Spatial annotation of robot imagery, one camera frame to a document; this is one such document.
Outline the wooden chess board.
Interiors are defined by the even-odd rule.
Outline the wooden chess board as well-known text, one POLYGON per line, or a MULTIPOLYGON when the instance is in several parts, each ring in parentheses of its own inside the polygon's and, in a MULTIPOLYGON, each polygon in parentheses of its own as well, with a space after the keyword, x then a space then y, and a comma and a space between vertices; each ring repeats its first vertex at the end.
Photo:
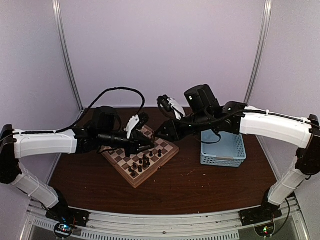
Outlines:
POLYGON ((111 147, 103 147, 101 152, 117 172, 132 187, 137 188, 177 155, 179 150, 175 144, 156 138, 153 149, 130 157, 125 156, 123 149, 112 150, 111 147))

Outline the light blue plastic basket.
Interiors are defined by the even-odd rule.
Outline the light blue plastic basket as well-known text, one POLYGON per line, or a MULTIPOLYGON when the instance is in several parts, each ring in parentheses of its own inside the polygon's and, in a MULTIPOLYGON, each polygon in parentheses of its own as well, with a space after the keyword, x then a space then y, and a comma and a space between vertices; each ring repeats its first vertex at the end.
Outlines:
POLYGON ((243 136, 211 130, 201 133, 200 163, 207 166, 238 168, 247 158, 243 136))

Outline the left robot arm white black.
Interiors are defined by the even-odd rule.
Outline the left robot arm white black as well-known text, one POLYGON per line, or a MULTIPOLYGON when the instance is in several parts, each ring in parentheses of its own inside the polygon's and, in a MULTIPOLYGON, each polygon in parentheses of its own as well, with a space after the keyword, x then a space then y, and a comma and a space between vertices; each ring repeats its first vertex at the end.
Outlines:
POLYGON ((154 141, 141 133, 149 120, 146 113, 132 116, 125 129, 115 129, 121 122, 115 108, 98 107, 82 127, 67 130, 22 131, 7 124, 0 134, 0 182, 13 185, 29 197, 37 199, 53 219, 70 223, 75 212, 69 208, 63 194, 38 180, 21 163, 24 157, 46 154, 86 154, 102 147, 124 150, 125 156, 152 149, 154 141))

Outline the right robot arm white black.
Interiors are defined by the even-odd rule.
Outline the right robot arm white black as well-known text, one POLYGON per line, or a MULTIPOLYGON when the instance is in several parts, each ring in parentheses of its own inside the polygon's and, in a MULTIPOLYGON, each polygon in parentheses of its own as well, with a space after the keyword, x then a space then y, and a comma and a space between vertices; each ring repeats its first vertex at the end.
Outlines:
POLYGON ((190 88, 184 96, 191 108, 189 115, 174 98, 167 95, 157 98, 157 106, 168 120, 156 130, 156 137, 177 142, 211 130, 215 134, 255 135, 297 147, 289 169, 266 190, 256 210, 259 220, 268 220, 307 177, 319 174, 320 124, 316 115, 294 117, 237 101, 221 106, 207 84, 190 88))

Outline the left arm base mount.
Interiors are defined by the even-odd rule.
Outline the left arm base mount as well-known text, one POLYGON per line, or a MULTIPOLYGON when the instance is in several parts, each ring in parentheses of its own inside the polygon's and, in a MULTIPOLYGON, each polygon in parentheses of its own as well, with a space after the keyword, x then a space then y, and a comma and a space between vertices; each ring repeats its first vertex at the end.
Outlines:
POLYGON ((58 215, 49 210, 46 212, 45 217, 55 220, 60 223, 68 224, 74 227, 86 227, 89 220, 90 213, 85 210, 71 208, 63 215, 58 215))

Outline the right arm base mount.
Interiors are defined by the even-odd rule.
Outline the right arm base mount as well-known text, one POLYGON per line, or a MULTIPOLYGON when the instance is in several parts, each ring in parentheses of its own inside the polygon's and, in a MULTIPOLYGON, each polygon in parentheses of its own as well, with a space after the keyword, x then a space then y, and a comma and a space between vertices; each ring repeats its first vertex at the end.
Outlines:
POLYGON ((262 207, 254 207, 239 211, 239 217, 242 226, 256 225, 263 222, 270 222, 275 218, 282 216, 281 210, 271 212, 268 209, 262 209, 262 207))

